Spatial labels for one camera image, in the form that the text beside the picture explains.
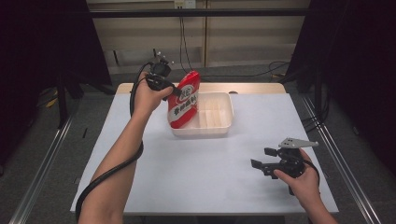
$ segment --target white plastic tray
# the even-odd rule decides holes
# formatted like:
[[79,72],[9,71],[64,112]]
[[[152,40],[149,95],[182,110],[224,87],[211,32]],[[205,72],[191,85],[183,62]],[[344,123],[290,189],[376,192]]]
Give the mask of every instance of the white plastic tray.
[[233,105],[226,92],[198,93],[198,113],[184,126],[172,129],[176,136],[221,137],[233,122]]

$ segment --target human arm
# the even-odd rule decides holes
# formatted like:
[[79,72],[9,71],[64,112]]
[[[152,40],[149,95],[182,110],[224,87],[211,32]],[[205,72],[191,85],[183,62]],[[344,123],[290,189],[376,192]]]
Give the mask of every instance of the human arm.
[[[304,160],[311,161],[304,150],[300,149],[300,152]],[[274,170],[274,174],[291,187],[312,223],[337,223],[320,198],[318,175],[314,168],[306,164],[304,173],[298,178],[292,178],[280,170]]]
[[[134,98],[134,113],[99,164],[92,180],[132,158],[140,147],[152,111],[171,92],[172,88],[153,91],[144,79],[139,83]],[[134,180],[135,166],[134,162],[98,185],[85,199],[78,223],[122,223],[123,210]]]

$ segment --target gray floor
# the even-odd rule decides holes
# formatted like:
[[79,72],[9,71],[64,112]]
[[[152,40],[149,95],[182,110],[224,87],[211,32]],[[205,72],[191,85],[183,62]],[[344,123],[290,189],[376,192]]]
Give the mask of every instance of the gray floor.
[[[268,82],[271,80],[270,74],[252,76],[267,70],[268,65],[198,69],[203,76],[203,81],[213,82]],[[285,71],[286,66],[275,73]],[[173,71],[170,78],[172,81],[180,81],[182,76],[182,71]],[[131,82],[132,77],[131,75],[113,75],[113,84],[117,87],[120,83]],[[301,119],[308,118],[309,114],[303,99],[312,97],[312,92],[298,93],[294,82],[287,83],[285,89],[290,94]],[[68,100],[69,108],[73,105],[77,106],[76,115],[54,157],[44,184],[38,190],[37,197],[34,198],[35,202],[32,209],[28,211],[26,223],[75,223],[74,215],[69,212],[69,209],[78,187],[75,183],[76,178],[81,176],[85,168],[113,99],[112,96],[104,95],[88,86],[84,86],[84,90],[85,96],[80,101]],[[5,175],[0,178],[2,202],[0,223],[8,223],[11,220],[24,193],[34,180],[58,131],[58,122],[57,105],[49,108],[40,106],[28,134],[23,137],[14,154],[9,158]],[[335,101],[330,103],[330,113],[325,125],[362,190],[374,206],[379,220],[382,223],[393,223],[396,219],[396,214],[393,212],[396,211],[394,175],[376,158],[365,139],[353,132],[353,123]],[[340,223],[366,223],[318,131],[309,132],[308,136],[311,140],[319,141],[323,146],[315,148],[315,151],[339,206],[340,213],[334,216]],[[222,220],[217,220],[217,223],[227,223],[226,221],[230,219],[233,220],[232,217],[224,217]],[[307,223],[304,215],[286,216],[285,219],[286,223]],[[193,223],[196,219],[192,217],[127,217],[125,222],[142,223],[143,220],[145,223]],[[264,217],[252,217],[250,221],[250,223],[265,223]]]

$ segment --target red bag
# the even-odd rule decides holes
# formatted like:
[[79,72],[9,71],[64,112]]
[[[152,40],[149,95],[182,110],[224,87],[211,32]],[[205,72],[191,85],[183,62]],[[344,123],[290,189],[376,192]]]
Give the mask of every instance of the red bag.
[[198,89],[201,78],[196,71],[190,71],[177,88],[180,96],[168,96],[168,121],[172,128],[178,129],[192,119],[198,111]]

